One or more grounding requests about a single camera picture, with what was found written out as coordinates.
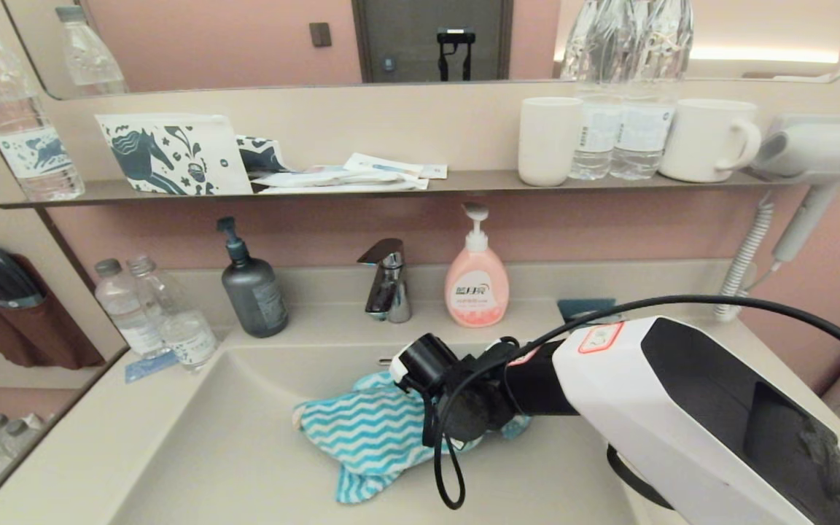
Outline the teal white striped cloth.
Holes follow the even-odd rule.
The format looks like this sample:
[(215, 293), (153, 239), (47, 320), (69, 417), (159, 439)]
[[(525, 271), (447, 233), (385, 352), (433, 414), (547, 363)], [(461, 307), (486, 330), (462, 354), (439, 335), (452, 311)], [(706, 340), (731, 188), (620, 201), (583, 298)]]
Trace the teal white striped cloth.
[(300, 403), (291, 421), (339, 463), (335, 499), (343, 505), (370, 501), (434, 456), (433, 448), (422, 443), (422, 394), (403, 391), (388, 372), (363, 376), (343, 395)]

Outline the chrome sink faucet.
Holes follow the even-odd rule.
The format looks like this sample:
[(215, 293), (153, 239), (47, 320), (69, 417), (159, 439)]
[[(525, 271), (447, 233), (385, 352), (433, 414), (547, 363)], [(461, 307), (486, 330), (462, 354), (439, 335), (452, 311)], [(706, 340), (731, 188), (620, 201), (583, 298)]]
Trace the chrome sink faucet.
[(381, 239), (359, 258), (359, 263), (376, 269), (364, 312), (380, 322), (403, 324), (410, 320), (403, 240)]

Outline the beige sink basin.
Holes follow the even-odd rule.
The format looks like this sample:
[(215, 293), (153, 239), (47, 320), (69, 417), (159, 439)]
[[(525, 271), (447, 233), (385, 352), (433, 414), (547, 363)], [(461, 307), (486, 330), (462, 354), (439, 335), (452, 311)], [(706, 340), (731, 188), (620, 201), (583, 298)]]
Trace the beige sink basin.
[(292, 425), (304, 401), (380, 371), (400, 343), (227, 350), (178, 416), (110, 525), (636, 525), (606, 446), (576, 416), (489, 435), (460, 462), (463, 508), (440, 501), (432, 465), (369, 502), (335, 501), (339, 464)]

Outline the small blue tray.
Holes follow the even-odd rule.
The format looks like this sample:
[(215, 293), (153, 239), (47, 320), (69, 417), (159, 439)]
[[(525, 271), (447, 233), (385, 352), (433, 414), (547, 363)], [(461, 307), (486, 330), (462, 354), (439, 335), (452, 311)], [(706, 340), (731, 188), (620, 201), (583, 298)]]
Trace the small blue tray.
[[(613, 298), (561, 299), (557, 301), (557, 307), (564, 323), (573, 322), (574, 319), (583, 318), (583, 316), (590, 315), (596, 311), (607, 310), (613, 306), (615, 306), (615, 300)], [(589, 320), (586, 324), (613, 324), (622, 322), (623, 320), (623, 314), (614, 314), (612, 316), (605, 316), (604, 318)]]

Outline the dark grey pump bottle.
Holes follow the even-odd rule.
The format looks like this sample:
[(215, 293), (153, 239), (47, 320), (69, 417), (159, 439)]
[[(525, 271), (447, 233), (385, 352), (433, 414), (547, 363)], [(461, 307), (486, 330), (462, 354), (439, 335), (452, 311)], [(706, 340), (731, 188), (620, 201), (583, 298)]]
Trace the dark grey pump bottle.
[(230, 257), (221, 283), (242, 329), (257, 338), (282, 332), (289, 324), (289, 312), (273, 266), (250, 255), (246, 243), (237, 235), (233, 217), (218, 219), (217, 230), (226, 236)]

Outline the white blue sachet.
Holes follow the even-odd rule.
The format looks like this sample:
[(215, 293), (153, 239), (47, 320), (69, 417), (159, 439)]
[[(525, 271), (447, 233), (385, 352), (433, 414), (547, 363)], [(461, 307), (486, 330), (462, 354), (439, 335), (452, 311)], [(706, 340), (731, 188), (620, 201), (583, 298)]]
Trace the white blue sachet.
[(362, 153), (353, 153), (343, 168), (348, 171), (393, 171), (401, 174), (422, 177), (422, 179), (446, 179), (447, 164), (416, 164), (395, 162)]

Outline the long white sachet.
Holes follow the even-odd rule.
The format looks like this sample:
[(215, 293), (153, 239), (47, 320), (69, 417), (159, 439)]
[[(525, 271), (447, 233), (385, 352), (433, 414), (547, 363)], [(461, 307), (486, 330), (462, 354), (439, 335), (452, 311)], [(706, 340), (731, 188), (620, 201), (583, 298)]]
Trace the long white sachet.
[(429, 180), (387, 170), (346, 170), (265, 173), (251, 180), (254, 193), (328, 194), (395, 193), (429, 189)]

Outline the clear water bottles on counter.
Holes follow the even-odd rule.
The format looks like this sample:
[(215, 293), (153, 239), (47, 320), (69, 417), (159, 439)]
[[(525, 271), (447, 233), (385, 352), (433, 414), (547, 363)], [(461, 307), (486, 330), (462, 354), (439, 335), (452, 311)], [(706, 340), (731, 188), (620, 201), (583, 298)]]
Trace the clear water bottles on counter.
[(166, 348), (184, 369), (200, 371), (219, 348), (206, 316), (189, 299), (182, 283), (150, 256), (135, 256), (126, 265), (142, 309)]

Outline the small blue card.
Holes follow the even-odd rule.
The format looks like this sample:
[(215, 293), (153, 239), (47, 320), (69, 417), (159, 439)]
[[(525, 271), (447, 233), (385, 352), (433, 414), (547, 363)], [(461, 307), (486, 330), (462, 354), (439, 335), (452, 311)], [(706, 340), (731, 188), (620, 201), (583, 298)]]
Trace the small blue card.
[(127, 363), (124, 369), (124, 382), (125, 384), (133, 384), (143, 378), (147, 378), (147, 376), (154, 375), (154, 373), (159, 373), (178, 365), (178, 359), (173, 355), (173, 352), (167, 352), (154, 358), (130, 362)]

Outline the small horse print packet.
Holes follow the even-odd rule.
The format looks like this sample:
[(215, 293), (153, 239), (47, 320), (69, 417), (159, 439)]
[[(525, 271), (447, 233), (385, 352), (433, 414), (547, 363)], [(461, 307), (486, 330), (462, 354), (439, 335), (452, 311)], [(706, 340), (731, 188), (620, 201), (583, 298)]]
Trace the small horse print packet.
[(274, 139), (237, 134), (236, 142), (247, 173), (286, 173), (280, 143)]

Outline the water bottle plain white label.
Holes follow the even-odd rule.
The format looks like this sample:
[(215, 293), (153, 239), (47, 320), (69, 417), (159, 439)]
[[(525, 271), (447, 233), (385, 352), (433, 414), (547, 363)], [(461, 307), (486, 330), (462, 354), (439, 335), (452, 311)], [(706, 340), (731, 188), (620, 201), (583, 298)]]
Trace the water bottle plain white label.
[(169, 349), (144, 311), (136, 280), (123, 270), (119, 260), (100, 260), (96, 263), (96, 273), (99, 278), (96, 301), (130, 346), (130, 350), (142, 359), (154, 359), (166, 354)]
[(564, 51), (561, 77), (576, 81), (577, 98), (583, 100), (571, 179), (597, 180), (609, 173), (616, 124), (621, 116), (620, 100), (596, 78), (590, 61), (590, 33), (603, 4), (604, 0), (583, 1)]

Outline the white horse print pouch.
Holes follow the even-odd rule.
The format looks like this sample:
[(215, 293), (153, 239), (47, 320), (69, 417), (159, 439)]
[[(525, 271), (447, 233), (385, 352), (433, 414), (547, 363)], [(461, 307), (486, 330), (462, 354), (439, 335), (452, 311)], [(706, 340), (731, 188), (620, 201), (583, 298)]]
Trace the white horse print pouch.
[(182, 196), (252, 193), (237, 134), (223, 115), (96, 115), (121, 173), (137, 192)]

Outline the brown fabric pocket holder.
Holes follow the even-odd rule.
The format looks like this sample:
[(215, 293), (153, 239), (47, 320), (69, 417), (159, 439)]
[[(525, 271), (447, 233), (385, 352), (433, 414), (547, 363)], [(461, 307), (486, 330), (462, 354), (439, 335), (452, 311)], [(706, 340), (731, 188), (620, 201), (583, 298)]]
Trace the brown fabric pocket holder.
[(74, 321), (56, 294), (26, 257), (13, 254), (17, 265), (42, 287), (35, 306), (0, 306), (0, 355), (23, 367), (79, 370), (104, 365), (104, 357)]

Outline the grey hair dryer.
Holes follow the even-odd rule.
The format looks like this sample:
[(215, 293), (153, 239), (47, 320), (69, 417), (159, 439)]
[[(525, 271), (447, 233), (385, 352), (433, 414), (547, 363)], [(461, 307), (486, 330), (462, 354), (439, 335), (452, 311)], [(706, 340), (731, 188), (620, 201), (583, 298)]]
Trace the grey hair dryer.
[(749, 165), (768, 182), (809, 189), (774, 246), (774, 266), (792, 262), (840, 190), (840, 123), (804, 123), (771, 134)]

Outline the wall mirror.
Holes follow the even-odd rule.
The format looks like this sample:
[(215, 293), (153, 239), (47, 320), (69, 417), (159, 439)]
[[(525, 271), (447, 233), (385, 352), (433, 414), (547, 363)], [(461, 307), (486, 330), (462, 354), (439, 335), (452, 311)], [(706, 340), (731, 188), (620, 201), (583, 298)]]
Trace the wall mirror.
[[(44, 89), (573, 80), (603, 0), (0, 0)], [(691, 79), (827, 81), (840, 0), (688, 0)]]

